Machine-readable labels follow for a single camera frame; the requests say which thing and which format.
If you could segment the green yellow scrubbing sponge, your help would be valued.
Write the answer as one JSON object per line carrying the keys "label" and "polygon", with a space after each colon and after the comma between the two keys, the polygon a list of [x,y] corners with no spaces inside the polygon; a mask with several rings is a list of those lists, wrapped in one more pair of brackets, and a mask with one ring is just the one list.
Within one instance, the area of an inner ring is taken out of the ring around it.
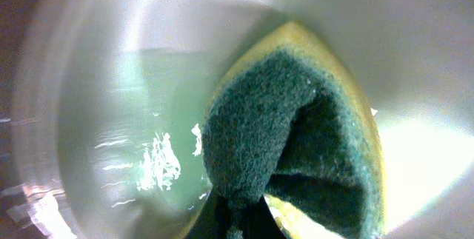
{"label": "green yellow scrubbing sponge", "polygon": [[201,143],[212,189],[190,238],[287,238],[267,196],[344,238],[384,234],[384,162],[367,97],[296,21],[228,70]]}

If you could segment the grey-white plate with green stain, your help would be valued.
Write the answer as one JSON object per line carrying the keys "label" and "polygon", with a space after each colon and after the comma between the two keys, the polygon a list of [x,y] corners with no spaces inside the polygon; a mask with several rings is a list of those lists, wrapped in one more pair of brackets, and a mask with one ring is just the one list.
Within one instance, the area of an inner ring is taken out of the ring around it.
{"label": "grey-white plate with green stain", "polygon": [[217,238],[196,145],[233,62],[295,19],[362,85],[386,238],[473,236],[473,0],[1,0],[3,238]]}

